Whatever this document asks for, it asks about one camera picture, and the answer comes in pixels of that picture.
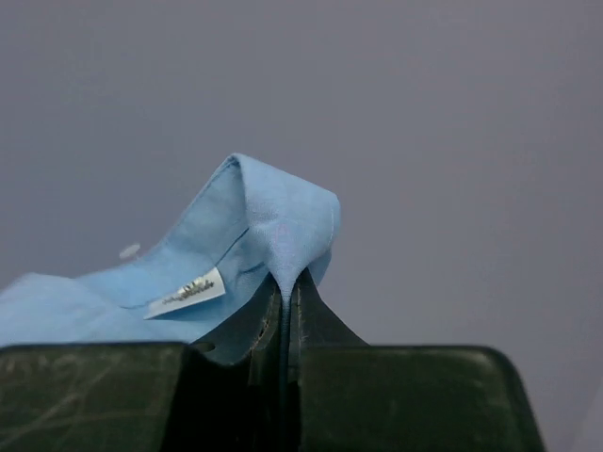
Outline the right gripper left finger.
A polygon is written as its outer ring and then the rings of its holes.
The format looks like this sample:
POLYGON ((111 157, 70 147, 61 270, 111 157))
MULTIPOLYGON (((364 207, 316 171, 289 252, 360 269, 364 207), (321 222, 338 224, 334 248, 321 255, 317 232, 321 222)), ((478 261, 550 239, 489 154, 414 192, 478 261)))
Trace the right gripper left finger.
POLYGON ((5 451, 274 451, 281 294, 266 278, 218 327, 177 342, 1 351, 5 451))

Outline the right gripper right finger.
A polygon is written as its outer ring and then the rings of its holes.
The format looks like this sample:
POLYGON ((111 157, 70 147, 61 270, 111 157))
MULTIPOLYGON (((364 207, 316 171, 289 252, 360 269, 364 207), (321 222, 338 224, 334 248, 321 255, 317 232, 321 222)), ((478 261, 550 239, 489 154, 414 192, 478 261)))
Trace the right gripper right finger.
POLYGON ((373 346, 321 299, 309 272, 291 297, 292 451, 542 451, 523 381, 500 351, 373 346))

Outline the light blue long sleeve shirt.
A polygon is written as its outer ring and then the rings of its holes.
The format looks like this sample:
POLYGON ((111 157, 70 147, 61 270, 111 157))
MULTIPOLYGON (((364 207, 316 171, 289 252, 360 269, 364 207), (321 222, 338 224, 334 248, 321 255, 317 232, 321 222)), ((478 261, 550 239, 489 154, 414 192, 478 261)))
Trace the light blue long sleeve shirt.
POLYGON ((284 299, 320 281, 340 226, 336 195, 243 154, 229 156, 166 236, 120 266, 29 273, 1 293, 1 343, 193 343, 267 277, 284 299))

